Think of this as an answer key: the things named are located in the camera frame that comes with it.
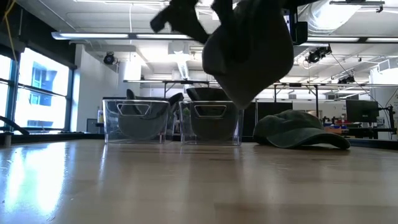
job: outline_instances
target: window frame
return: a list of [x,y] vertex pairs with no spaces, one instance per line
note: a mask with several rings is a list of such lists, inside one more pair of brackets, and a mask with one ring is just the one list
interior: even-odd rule
[[[40,52],[36,51],[35,49],[30,48],[32,51],[41,54]],[[58,62],[57,60],[54,60],[52,58],[49,58],[45,55],[44,57],[47,57],[51,60],[54,60],[64,66],[67,66],[69,68],[69,74],[68,74],[68,89],[67,89],[67,95],[61,95],[58,93],[54,93],[52,91],[44,90],[41,88],[37,88],[31,85],[24,85],[19,83],[19,64],[21,62],[21,53],[23,52],[16,52],[16,59],[15,61],[11,57],[11,71],[10,71],[10,77],[9,80],[5,80],[3,78],[0,78],[1,83],[5,83],[8,85],[8,94],[7,94],[7,104],[6,104],[6,118],[15,121],[15,112],[16,112],[16,105],[17,105],[17,96],[18,96],[18,89],[23,88],[26,90],[34,91],[37,93],[43,93],[46,95],[51,95],[51,96],[60,96],[66,99],[66,112],[65,112],[65,124],[63,128],[33,128],[33,127],[23,127],[24,129],[28,131],[69,131],[70,130],[70,118],[71,118],[71,110],[72,110],[72,91],[73,91],[73,74],[75,72],[75,68],[70,67],[68,65],[65,65],[61,62]],[[1,55],[5,57],[9,57],[7,54],[2,54]],[[13,129],[5,124],[4,126],[0,126],[0,131],[13,131]]]

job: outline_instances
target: ceiling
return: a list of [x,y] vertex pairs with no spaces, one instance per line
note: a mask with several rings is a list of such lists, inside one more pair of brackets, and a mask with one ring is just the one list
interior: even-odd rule
[[[17,0],[17,2],[42,19],[50,26],[62,32],[152,32],[149,21],[160,10],[160,6],[144,4],[105,4],[103,2],[80,2],[81,0]],[[335,30],[332,35],[382,35],[398,36],[398,1],[385,0],[384,12],[375,13],[376,8],[362,8],[347,23]],[[208,33],[213,32],[219,22],[213,20],[211,3],[203,2],[198,8],[198,17]],[[177,64],[169,60],[168,41],[159,40],[102,40],[88,45],[135,45],[148,66],[143,73],[171,73],[177,70]],[[344,72],[337,64],[338,60],[345,69],[354,68],[357,82],[366,82],[369,68],[386,57],[398,55],[398,45],[384,44],[332,44],[336,57],[327,56],[320,63],[310,67],[304,58],[306,47],[295,49],[296,62],[287,79],[291,82],[327,82],[330,77]],[[106,52],[96,52],[103,57]],[[119,58],[128,58],[129,52],[116,52]],[[192,58],[187,62],[190,70],[201,70],[200,60]]]

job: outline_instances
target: computer monitor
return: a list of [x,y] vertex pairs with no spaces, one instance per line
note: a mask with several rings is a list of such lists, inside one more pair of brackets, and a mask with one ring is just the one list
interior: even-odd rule
[[346,100],[347,120],[350,122],[377,122],[379,104],[376,101]]

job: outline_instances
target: cap brim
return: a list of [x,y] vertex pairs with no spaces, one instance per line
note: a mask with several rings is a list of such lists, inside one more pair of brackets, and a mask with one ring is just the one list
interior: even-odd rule
[[268,136],[267,140],[276,147],[293,148],[314,144],[331,144],[340,149],[351,145],[347,139],[317,128],[298,128],[281,134]]

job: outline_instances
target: green baseball cap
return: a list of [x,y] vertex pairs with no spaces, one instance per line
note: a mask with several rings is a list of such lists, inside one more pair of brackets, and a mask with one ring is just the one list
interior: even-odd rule
[[340,149],[350,147],[347,139],[326,132],[317,117],[295,110],[262,118],[254,128],[254,139],[259,144],[272,144],[280,148],[313,144],[331,144]]

